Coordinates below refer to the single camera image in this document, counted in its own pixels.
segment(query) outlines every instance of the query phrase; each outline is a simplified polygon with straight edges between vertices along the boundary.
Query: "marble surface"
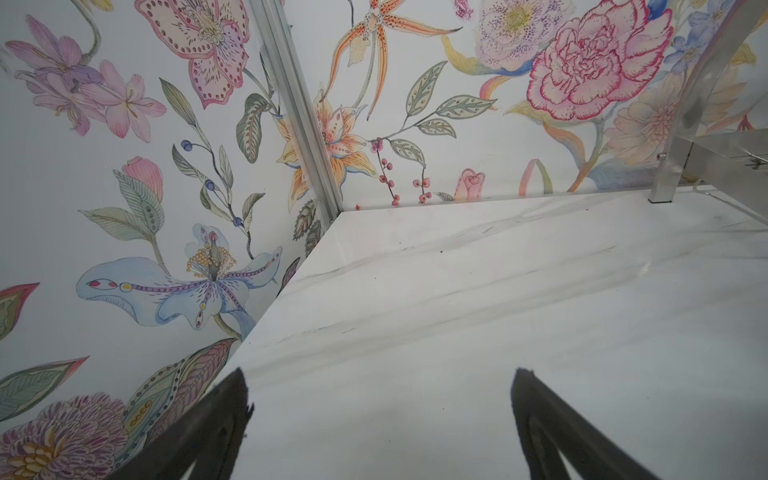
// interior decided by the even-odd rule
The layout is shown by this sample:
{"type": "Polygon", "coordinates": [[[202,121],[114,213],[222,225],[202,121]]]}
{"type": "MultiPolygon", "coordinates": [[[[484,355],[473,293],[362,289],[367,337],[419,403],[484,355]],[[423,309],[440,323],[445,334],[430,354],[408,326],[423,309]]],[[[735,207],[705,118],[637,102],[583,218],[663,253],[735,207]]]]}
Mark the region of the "marble surface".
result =
{"type": "Polygon", "coordinates": [[[768,229],[690,191],[342,214],[220,374],[233,478],[527,478],[536,375],[666,480],[768,471],[768,229]]]}

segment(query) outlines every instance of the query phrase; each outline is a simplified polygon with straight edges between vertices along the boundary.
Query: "yellow flower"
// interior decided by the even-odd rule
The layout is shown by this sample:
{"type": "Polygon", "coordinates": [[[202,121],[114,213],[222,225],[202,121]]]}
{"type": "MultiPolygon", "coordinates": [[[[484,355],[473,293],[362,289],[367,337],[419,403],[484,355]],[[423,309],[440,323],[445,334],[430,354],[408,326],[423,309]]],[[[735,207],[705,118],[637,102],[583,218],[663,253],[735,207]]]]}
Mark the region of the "yellow flower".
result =
{"type": "Polygon", "coordinates": [[[288,125],[285,119],[275,118],[277,124],[277,130],[286,139],[286,146],[283,149],[283,155],[277,159],[277,163],[285,164],[295,169],[293,172],[293,181],[291,182],[290,195],[288,196],[288,211],[293,208],[293,204],[296,203],[301,197],[304,196],[309,186],[304,180],[304,173],[302,172],[301,163],[299,162],[299,156],[296,154],[296,147],[293,145],[293,141],[290,138],[290,132],[288,131],[288,125]]]}
{"type": "Polygon", "coordinates": [[[114,6],[112,5],[112,0],[80,0],[80,3],[88,9],[88,11],[91,10],[91,3],[94,5],[94,7],[99,8],[100,10],[104,10],[105,12],[114,12],[114,6]]]}
{"type": "Polygon", "coordinates": [[[315,114],[320,130],[323,132],[333,179],[339,192],[348,173],[361,173],[375,177],[376,168],[368,160],[366,153],[361,151],[366,145],[366,141],[362,137],[352,134],[360,109],[339,107],[333,110],[331,104],[323,99],[322,89],[317,95],[315,103],[315,114]]]}

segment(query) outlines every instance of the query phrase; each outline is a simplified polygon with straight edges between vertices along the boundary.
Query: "metal post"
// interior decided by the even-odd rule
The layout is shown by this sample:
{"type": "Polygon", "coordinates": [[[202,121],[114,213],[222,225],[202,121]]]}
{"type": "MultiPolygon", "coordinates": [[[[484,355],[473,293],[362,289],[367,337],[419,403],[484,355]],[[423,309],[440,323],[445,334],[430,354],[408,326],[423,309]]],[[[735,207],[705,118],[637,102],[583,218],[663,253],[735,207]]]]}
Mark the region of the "metal post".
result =
{"type": "Polygon", "coordinates": [[[313,102],[304,84],[283,7],[277,0],[250,0],[250,5],[266,49],[265,61],[272,66],[277,94],[293,128],[293,144],[312,182],[319,211],[330,224],[342,211],[341,193],[329,169],[323,136],[315,122],[313,102]]]}
{"type": "Polygon", "coordinates": [[[664,149],[666,154],[662,154],[659,159],[654,187],[648,197],[651,203],[672,201],[690,153],[691,141],[696,136],[701,116],[717,78],[744,43],[744,39],[752,32],[766,8],[768,0],[736,0],[717,34],[696,63],[680,94],[680,103],[670,129],[671,135],[664,149]]]}

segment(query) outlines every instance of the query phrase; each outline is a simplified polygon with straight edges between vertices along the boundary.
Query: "blue lily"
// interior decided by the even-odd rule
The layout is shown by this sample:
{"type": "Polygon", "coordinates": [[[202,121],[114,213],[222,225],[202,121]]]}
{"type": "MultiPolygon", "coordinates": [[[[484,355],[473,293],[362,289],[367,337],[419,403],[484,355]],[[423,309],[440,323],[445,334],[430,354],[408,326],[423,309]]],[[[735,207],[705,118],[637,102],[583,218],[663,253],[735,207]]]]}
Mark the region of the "blue lily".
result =
{"type": "Polygon", "coordinates": [[[236,261],[219,229],[198,223],[193,232],[197,242],[189,243],[184,253],[189,257],[187,272],[199,280],[176,280],[148,258],[128,257],[91,268],[78,281],[78,296],[117,305],[145,326],[164,325],[183,315],[199,330],[211,316],[229,313],[245,338],[256,326],[244,308],[249,292],[273,281],[283,248],[230,271],[236,261]]]}

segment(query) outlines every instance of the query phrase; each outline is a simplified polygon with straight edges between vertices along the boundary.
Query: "pink peony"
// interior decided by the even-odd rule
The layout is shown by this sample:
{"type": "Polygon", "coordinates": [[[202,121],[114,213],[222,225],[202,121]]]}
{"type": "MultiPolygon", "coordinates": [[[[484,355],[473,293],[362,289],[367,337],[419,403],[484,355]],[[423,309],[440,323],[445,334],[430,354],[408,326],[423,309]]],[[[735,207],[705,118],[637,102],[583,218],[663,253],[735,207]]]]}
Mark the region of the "pink peony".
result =
{"type": "Polygon", "coordinates": [[[654,77],[672,36],[672,11],[648,21],[643,0],[603,0],[573,18],[533,63],[528,101],[558,120],[596,117],[634,97],[654,77]]]}
{"type": "Polygon", "coordinates": [[[485,182],[485,174],[476,174],[471,168],[464,170],[458,178],[453,199],[456,201],[479,200],[483,182],[485,182]]]}
{"type": "Polygon", "coordinates": [[[123,411],[106,393],[52,403],[0,436],[0,478],[101,480],[127,441],[123,411]]]}

